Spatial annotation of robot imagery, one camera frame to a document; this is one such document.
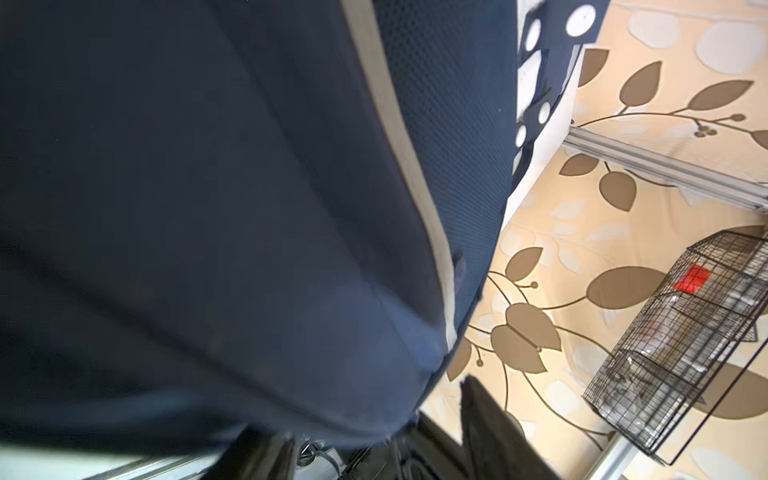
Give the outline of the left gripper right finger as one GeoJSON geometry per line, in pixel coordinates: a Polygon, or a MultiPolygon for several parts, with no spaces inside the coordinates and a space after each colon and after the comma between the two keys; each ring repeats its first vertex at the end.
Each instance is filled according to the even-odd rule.
{"type": "Polygon", "coordinates": [[[461,382],[462,445],[470,479],[558,479],[473,376],[461,382]]]}

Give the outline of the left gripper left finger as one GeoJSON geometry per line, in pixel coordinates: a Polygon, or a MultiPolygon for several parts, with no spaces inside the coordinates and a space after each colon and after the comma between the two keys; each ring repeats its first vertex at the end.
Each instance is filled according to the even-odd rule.
{"type": "Polygon", "coordinates": [[[289,480],[295,476],[297,440],[245,429],[201,480],[289,480]]]}

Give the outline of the navy blue student backpack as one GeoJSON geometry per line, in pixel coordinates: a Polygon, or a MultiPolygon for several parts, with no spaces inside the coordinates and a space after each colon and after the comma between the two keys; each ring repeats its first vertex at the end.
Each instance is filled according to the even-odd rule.
{"type": "Polygon", "coordinates": [[[5,1],[1,437],[398,431],[605,1],[5,1]]]}

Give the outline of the red object in basket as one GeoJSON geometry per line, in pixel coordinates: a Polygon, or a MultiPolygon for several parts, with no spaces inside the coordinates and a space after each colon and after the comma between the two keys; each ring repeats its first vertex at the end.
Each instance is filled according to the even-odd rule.
{"type": "Polygon", "coordinates": [[[711,271],[704,266],[691,264],[688,270],[677,280],[673,288],[680,292],[695,294],[710,278],[711,271]]]}

